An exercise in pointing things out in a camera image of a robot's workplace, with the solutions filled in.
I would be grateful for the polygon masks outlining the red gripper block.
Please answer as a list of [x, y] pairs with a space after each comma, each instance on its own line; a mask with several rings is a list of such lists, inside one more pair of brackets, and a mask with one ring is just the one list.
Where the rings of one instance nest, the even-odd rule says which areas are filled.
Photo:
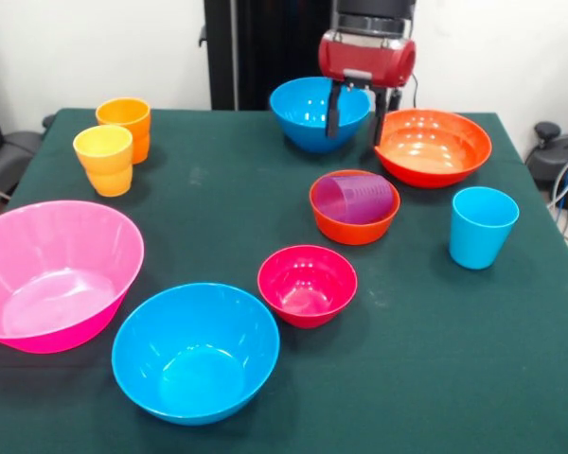
[[370, 127], [370, 145], [381, 141], [387, 113], [387, 89], [404, 86], [413, 73], [416, 44], [405, 38], [367, 36], [328, 30], [318, 48], [322, 74], [333, 79], [328, 96], [326, 134], [335, 138], [339, 130], [339, 97], [347, 79], [370, 84], [375, 94], [375, 111]]

